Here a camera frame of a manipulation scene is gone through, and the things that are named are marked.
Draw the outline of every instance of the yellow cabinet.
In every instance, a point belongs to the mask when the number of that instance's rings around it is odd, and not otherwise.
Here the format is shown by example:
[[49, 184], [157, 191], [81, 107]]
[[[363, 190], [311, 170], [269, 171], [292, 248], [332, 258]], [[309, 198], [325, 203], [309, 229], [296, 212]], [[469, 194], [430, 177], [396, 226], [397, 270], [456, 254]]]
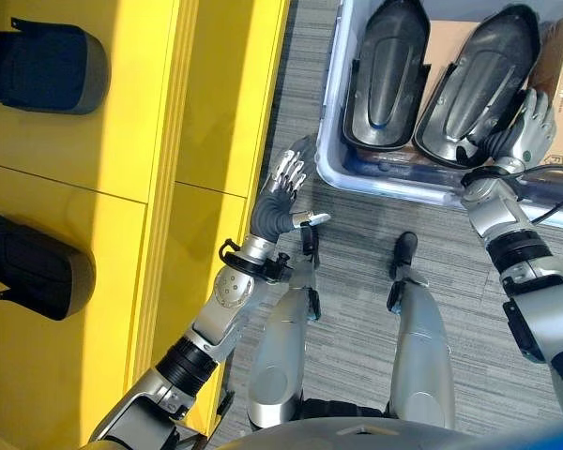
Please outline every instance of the yellow cabinet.
[[176, 4], [0, 0], [0, 30], [14, 31], [11, 17], [73, 23], [102, 43], [111, 66], [107, 97], [91, 114], [23, 112], [0, 105], [0, 165], [147, 202], [147, 168], [159, 150]]
[[0, 168], [0, 214], [86, 251], [96, 267], [91, 301], [62, 322], [0, 300], [0, 437], [7, 442], [76, 448], [123, 393], [145, 209]]
[[[0, 214], [86, 250], [97, 269], [89, 304], [62, 322], [0, 301], [0, 449], [86, 443], [207, 299], [219, 245], [246, 231], [287, 9], [0, 0], [0, 30], [11, 16], [77, 24], [112, 67], [107, 98], [88, 115], [0, 105]], [[206, 435], [221, 373], [186, 419]]]
[[176, 181], [251, 196], [287, 6], [283, 0], [200, 2]]

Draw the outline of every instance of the gray carpet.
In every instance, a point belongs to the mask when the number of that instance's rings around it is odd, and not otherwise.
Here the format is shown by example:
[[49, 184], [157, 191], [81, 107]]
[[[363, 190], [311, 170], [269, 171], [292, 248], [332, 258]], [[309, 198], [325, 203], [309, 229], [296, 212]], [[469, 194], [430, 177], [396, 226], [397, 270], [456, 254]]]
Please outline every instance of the gray carpet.
[[[336, 7], [336, 0], [291, 6], [264, 171], [271, 155], [318, 127]], [[394, 240], [411, 230], [419, 237], [414, 266], [430, 280], [449, 334], [456, 428], [489, 434], [561, 416], [546, 366], [524, 360], [513, 341], [498, 275], [463, 212], [343, 192], [316, 177], [297, 201], [297, 209], [307, 207], [333, 219], [320, 227], [323, 317], [308, 330], [305, 398], [385, 407], [399, 323], [386, 310], [387, 266]], [[563, 231], [540, 227], [540, 232], [563, 257]], [[280, 248], [296, 254], [298, 240], [298, 234], [286, 235]], [[250, 432], [246, 393], [252, 355], [271, 304], [284, 290], [271, 289], [236, 348], [228, 383], [236, 400], [210, 448]]]

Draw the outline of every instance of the plastic storage bin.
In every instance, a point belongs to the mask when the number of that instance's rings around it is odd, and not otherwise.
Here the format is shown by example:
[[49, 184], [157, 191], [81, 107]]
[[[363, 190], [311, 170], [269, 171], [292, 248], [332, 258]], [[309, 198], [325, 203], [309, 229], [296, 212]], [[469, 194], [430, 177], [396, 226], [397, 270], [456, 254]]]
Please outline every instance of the plastic storage bin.
[[[432, 163], [400, 162], [393, 160], [391, 153], [387, 154], [387, 160], [377, 164], [362, 162], [343, 140], [342, 118], [351, 63], [358, 53], [367, 21], [383, 1], [343, 0], [338, 7], [317, 138], [317, 171], [336, 188], [461, 208], [459, 200], [463, 188], [460, 180], [466, 171]], [[479, 22], [509, 3], [512, 2], [487, 0], [483, 4], [473, 4], [459, 0], [424, 0], [423, 6], [430, 20]], [[528, 0], [519, 3], [533, 7], [542, 23], [563, 18], [563, 0]], [[552, 176], [529, 182], [524, 195], [528, 199], [522, 202], [524, 210], [532, 218], [539, 216], [563, 198], [563, 177]], [[563, 228], [563, 210], [544, 223]]]

